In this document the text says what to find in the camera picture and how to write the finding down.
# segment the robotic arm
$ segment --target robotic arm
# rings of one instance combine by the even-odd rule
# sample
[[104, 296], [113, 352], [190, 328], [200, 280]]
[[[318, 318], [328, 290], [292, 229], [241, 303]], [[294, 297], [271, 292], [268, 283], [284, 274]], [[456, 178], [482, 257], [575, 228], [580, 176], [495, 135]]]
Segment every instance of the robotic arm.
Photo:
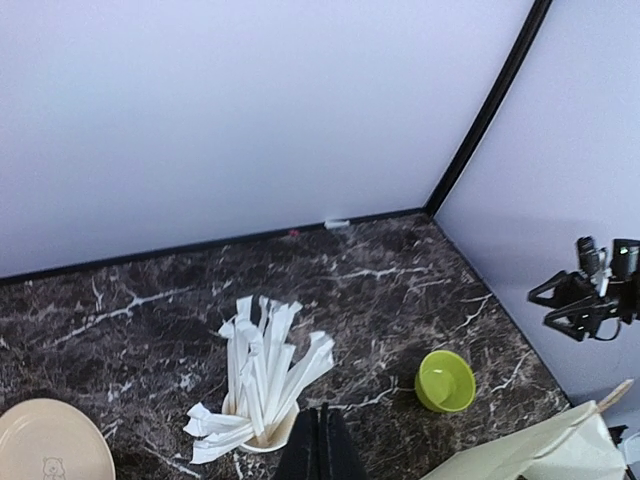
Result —
[[[576, 248], [579, 270], [558, 272], [531, 290], [528, 300], [551, 308], [544, 324], [574, 340], [614, 340], [621, 322], [631, 324], [640, 311], [640, 240], [615, 239], [608, 265], [606, 248], [596, 249], [593, 238], [580, 238]], [[611, 338], [601, 338], [598, 330], [609, 318], [617, 318], [618, 327]]]

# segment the white bowl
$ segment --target white bowl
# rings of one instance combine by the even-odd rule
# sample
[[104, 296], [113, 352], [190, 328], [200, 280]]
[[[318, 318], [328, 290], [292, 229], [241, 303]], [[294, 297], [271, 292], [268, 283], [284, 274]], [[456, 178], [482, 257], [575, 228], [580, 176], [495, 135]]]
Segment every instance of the white bowl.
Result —
[[[222, 413], [226, 415], [232, 415], [232, 412], [229, 411], [229, 395], [227, 394], [224, 397], [222, 402]], [[243, 443], [238, 448], [245, 452], [249, 453], [269, 453], [275, 452], [276, 450], [284, 447], [289, 441], [289, 434], [291, 434], [291, 429], [293, 428], [293, 424], [296, 423], [296, 418], [298, 417], [298, 413], [300, 413], [300, 406], [298, 403], [294, 403], [287, 416], [284, 417], [278, 428], [276, 428], [273, 435], [269, 439], [269, 444], [266, 447], [258, 446], [258, 439], [253, 437], [246, 443]]]

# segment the beige plate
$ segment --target beige plate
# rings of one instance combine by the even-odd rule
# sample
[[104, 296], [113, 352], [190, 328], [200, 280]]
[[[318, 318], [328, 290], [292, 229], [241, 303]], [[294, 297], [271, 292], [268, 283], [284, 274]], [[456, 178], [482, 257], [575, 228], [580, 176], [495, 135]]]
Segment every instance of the beige plate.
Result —
[[0, 480], [115, 480], [109, 447], [82, 412], [28, 400], [0, 417]]

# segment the marble surface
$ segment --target marble surface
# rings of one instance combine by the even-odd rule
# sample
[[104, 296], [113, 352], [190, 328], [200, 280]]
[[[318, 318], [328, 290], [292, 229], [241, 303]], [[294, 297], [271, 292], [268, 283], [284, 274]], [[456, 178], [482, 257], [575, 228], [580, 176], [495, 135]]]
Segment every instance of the marble surface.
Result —
[[[194, 403], [221, 406], [216, 332], [249, 294], [304, 305], [296, 345], [313, 330], [335, 337], [335, 368], [300, 403], [342, 409], [371, 479], [418, 479], [568, 408], [496, 299], [437, 226], [413, 215], [6, 286], [0, 413], [33, 397], [75, 405], [107, 438], [121, 480], [270, 478], [278, 453], [190, 465], [182, 431]], [[477, 400], [463, 413], [430, 413], [412, 392], [436, 348], [476, 372]]]

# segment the green bowl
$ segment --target green bowl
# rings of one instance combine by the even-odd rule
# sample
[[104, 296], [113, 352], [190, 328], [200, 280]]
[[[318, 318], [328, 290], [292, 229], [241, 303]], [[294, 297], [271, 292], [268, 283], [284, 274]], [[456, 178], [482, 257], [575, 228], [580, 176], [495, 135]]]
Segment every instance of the green bowl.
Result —
[[424, 357], [415, 380], [416, 394], [429, 410], [460, 412], [476, 397], [476, 379], [462, 357], [436, 350]]

